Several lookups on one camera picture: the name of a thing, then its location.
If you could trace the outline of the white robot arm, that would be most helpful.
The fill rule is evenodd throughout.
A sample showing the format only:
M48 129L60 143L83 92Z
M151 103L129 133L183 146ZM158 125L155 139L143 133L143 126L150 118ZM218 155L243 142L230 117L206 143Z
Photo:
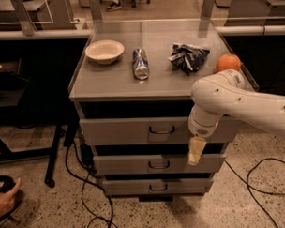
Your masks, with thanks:
M285 96L246 90L239 71L225 69L197 80L190 96L194 105L187 122L188 163L192 166L199 162L205 139L215 133L225 114L285 138Z

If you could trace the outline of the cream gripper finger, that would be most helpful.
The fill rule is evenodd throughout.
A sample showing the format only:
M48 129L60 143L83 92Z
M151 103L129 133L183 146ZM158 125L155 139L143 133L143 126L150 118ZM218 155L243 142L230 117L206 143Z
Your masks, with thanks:
M201 137L192 137L188 143L188 163L191 166L195 166L203 153L206 141Z

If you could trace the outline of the person's hand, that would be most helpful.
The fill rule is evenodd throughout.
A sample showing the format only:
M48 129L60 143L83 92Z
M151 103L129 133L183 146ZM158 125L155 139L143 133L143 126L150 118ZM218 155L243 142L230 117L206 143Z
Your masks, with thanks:
M16 208L16 204L22 199L22 180L18 178L15 184L8 192L0 193L0 219L9 215Z

